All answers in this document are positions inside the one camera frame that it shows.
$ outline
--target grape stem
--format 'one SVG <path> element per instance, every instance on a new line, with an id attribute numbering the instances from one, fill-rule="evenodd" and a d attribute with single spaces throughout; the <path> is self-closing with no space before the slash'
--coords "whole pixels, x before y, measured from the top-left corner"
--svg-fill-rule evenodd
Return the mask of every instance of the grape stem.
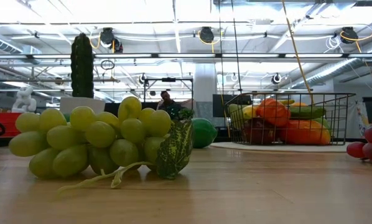
<path id="1" fill-rule="evenodd" d="M 80 183 L 75 184 L 75 185 L 63 186 L 63 187 L 61 187 L 57 190 L 57 193 L 61 194 L 66 190 L 79 189 L 79 188 L 85 187 L 87 185 L 93 184 L 93 183 L 95 183 L 99 180 L 106 179 L 108 177 L 114 177 L 114 179 L 111 183 L 111 188 L 115 188 L 121 183 L 121 179 L 123 178 L 123 174 L 127 170 L 129 170 L 130 168 L 132 168 L 134 166 L 138 166 L 138 165 L 154 166 L 154 164 L 151 163 L 151 162 L 135 162 L 135 163 L 133 163 L 131 165 L 128 165 L 126 167 L 123 167 L 123 168 L 121 168 L 121 169 L 119 169 L 115 172 L 112 172 L 111 174 L 99 175 L 99 176 L 94 177 L 92 179 L 84 180 L 83 182 L 80 182 Z"/>

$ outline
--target white pot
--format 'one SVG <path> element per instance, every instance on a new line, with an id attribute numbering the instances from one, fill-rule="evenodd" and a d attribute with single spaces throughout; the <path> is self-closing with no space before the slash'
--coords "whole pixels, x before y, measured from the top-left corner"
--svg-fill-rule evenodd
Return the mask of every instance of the white pot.
<path id="1" fill-rule="evenodd" d="M 96 114 L 105 110 L 105 101 L 85 97 L 62 97 L 60 99 L 60 111 L 71 113 L 77 106 L 89 106 Z"/>

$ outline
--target white statue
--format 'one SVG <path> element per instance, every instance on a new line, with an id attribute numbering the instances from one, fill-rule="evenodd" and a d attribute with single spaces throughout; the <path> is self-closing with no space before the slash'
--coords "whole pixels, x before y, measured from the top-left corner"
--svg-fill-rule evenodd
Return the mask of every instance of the white statue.
<path id="1" fill-rule="evenodd" d="M 32 87 L 22 87 L 17 92 L 17 99 L 12 106 L 12 113 L 34 112 L 37 109 L 37 102 L 31 98 Z"/>

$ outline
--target grape leaf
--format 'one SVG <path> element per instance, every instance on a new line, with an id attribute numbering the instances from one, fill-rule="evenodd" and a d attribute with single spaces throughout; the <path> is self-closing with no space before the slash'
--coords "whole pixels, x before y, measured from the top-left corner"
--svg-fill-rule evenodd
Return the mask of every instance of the grape leaf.
<path id="1" fill-rule="evenodd" d="M 190 159 L 193 148 L 192 121 L 172 121 L 170 136 L 157 152 L 157 174 L 164 179 L 175 179 Z"/>

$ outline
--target wire basket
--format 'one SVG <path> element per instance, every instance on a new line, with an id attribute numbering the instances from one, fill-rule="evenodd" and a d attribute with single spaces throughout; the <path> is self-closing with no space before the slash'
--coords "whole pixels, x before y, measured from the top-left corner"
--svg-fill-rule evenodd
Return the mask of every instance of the wire basket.
<path id="1" fill-rule="evenodd" d="M 352 93 L 242 93 L 225 104 L 232 142 L 344 145 Z"/>

